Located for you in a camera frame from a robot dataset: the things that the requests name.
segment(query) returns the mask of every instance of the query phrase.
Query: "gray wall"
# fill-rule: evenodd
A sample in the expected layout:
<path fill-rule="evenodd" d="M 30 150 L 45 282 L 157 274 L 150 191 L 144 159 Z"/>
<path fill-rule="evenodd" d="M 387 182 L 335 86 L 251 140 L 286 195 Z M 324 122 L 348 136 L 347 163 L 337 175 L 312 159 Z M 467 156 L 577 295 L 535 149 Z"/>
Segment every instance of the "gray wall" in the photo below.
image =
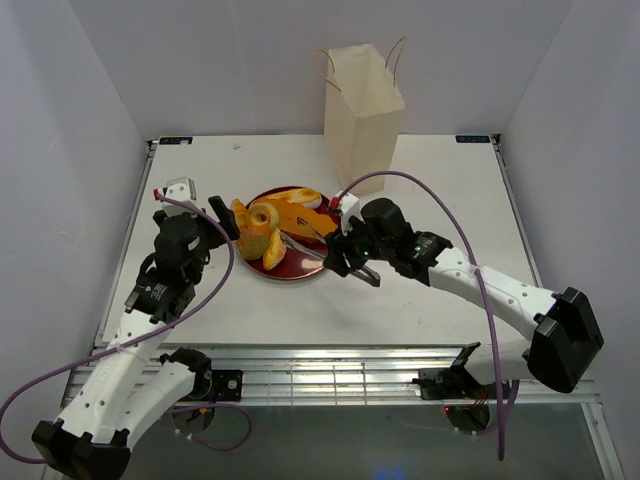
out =
<path fill-rule="evenodd" d="M 0 398 L 86 354 L 129 212 L 144 142 L 67 0 L 0 0 Z M 3 434 L 23 454 L 66 376 L 25 393 Z M 0 477 L 42 467 L 0 453 Z"/>
<path fill-rule="evenodd" d="M 588 292 L 595 372 L 628 478 L 640 478 L 640 4 L 577 0 L 504 134 L 545 283 Z"/>
<path fill-rule="evenodd" d="M 319 133 L 316 48 L 410 43 L 406 133 L 500 132 L 571 0 L 71 0 L 136 126 Z"/>

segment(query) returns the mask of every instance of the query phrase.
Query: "table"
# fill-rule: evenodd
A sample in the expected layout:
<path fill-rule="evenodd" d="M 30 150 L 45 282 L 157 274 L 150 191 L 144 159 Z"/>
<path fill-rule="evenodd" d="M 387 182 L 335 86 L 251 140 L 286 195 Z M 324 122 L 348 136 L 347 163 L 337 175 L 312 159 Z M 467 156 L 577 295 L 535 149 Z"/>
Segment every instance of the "table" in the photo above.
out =
<path fill-rule="evenodd" d="M 431 186 L 452 209 L 470 238 L 478 261 L 514 278 L 534 283 L 530 258 L 511 206 L 492 143 L 456 143 L 454 136 L 402 135 L 392 169 L 411 173 Z M 220 195 L 248 201 L 281 185 L 314 188 L 327 196 L 339 190 L 324 139 L 318 135 L 193 137 L 190 144 L 158 145 L 143 181 L 141 201 L 126 249 L 113 301 L 100 340 L 114 335 L 122 305 L 139 265 L 152 251 L 159 204 L 152 190 L 168 180 L 195 180 L 199 202 Z M 409 181 L 391 177 L 383 192 L 415 229 L 461 242 L 435 202 Z M 227 251 L 213 252 L 197 287 L 198 297 L 222 276 Z M 484 312 L 452 295 L 400 277 L 382 262 L 374 289 L 331 272 L 292 282 L 256 275 L 240 260 L 231 278 L 207 308 L 171 334 L 165 345 L 407 346 L 488 342 Z M 498 323 L 498 336 L 520 338 Z"/>

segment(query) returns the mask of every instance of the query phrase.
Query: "bread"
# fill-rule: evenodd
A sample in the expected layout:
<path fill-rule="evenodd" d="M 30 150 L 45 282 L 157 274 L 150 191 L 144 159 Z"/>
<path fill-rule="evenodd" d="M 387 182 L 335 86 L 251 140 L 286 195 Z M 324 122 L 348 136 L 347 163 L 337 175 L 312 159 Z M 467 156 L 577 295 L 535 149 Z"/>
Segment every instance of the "bread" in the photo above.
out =
<path fill-rule="evenodd" d="M 284 200 L 289 203 L 304 205 L 307 208 L 316 209 L 322 203 L 322 195 L 311 188 L 292 188 L 283 192 L 272 193 L 257 199 L 255 203 L 261 202 L 263 199 Z"/>
<path fill-rule="evenodd" d="M 280 237 L 280 229 L 276 228 L 271 234 L 269 248 L 262 255 L 262 266 L 265 270 L 274 269 L 287 253 L 287 246 Z"/>
<path fill-rule="evenodd" d="M 258 260 L 269 248 L 271 233 L 266 226 L 247 227 L 236 242 L 240 256 L 245 260 Z"/>
<path fill-rule="evenodd" d="M 329 215 L 319 214 L 315 210 L 303 207 L 300 204 L 270 198 L 263 198 L 261 203 L 269 203 L 275 207 L 279 217 L 278 228 L 292 235 L 296 240 L 307 243 L 317 241 L 308 227 L 298 225 L 298 218 L 304 219 L 323 237 L 338 228 Z"/>
<path fill-rule="evenodd" d="M 231 202 L 231 211 L 236 219 L 236 225 L 240 231 L 247 228 L 247 208 L 237 198 Z"/>
<path fill-rule="evenodd" d="M 247 211 L 248 227 L 267 227 L 273 232 L 280 221 L 278 211 L 268 203 L 254 203 Z"/>

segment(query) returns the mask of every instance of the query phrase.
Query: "red plate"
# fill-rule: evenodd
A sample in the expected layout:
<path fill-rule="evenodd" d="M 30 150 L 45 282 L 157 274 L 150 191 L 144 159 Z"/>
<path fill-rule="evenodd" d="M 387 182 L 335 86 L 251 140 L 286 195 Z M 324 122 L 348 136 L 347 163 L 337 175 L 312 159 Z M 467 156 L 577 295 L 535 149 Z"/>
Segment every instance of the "red plate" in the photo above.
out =
<path fill-rule="evenodd" d="M 272 190 L 267 190 L 266 192 L 263 192 L 260 195 L 254 197 L 249 203 L 247 203 L 247 206 L 258 198 L 264 197 L 266 195 L 271 195 L 272 193 L 291 190 L 293 188 L 304 187 L 278 187 Z M 329 214 L 329 199 L 322 195 L 322 203 L 315 210 L 318 213 Z M 340 220 L 335 215 L 329 215 L 336 225 L 340 225 Z M 303 243 L 303 245 L 323 255 L 327 254 L 327 246 L 321 242 Z M 262 266 L 262 258 L 251 261 L 245 260 L 245 263 L 259 274 L 279 280 L 298 280 L 300 278 L 306 278 L 310 277 L 311 275 L 315 275 L 316 273 L 320 273 L 324 269 L 320 260 L 310 258 L 304 253 L 298 252 L 291 247 L 287 247 L 287 253 L 285 253 L 284 258 L 272 270 L 264 269 L 264 267 Z"/>

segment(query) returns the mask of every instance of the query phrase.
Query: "beige shopping bag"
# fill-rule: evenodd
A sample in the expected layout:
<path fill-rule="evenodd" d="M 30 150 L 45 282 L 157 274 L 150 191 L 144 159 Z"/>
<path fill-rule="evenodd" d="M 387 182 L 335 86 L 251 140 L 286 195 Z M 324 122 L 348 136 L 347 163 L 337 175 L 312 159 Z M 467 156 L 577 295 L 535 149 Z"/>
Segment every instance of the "beige shopping bag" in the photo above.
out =
<path fill-rule="evenodd" d="M 324 138 L 342 187 L 375 170 L 388 170 L 404 119 L 405 105 L 395 70 L 405 47 L 402 37 L 386 60 L 373 45 L 318 50 L 328 57 Z M 401 45 L 393 71 L 389 58 Z M 382 190 L 384 177 L 365 180 L 353 193 Z"/>

